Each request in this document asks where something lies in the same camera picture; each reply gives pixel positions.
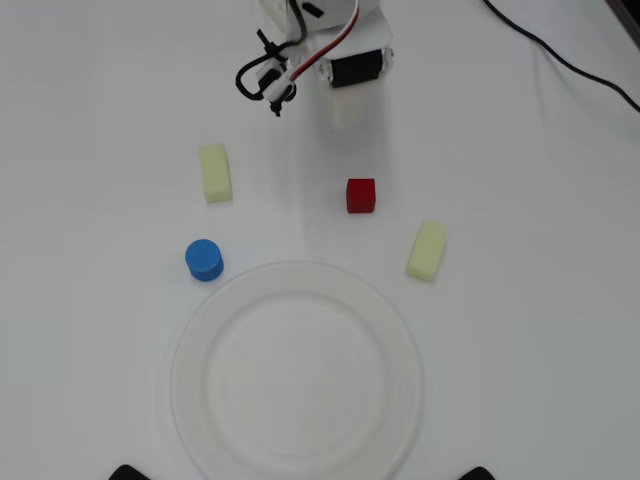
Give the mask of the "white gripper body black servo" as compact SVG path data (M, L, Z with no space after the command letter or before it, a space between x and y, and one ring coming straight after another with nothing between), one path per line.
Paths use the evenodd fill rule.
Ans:
M391 68L393 34L386 19L358 19L355 26L308 72L331 89L376 81Z

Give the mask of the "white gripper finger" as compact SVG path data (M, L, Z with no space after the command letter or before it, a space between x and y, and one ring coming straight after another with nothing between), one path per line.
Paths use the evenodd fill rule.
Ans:
M364 90L359 86L330 88L325 91L328 113L335 131L347 133L357 123Z

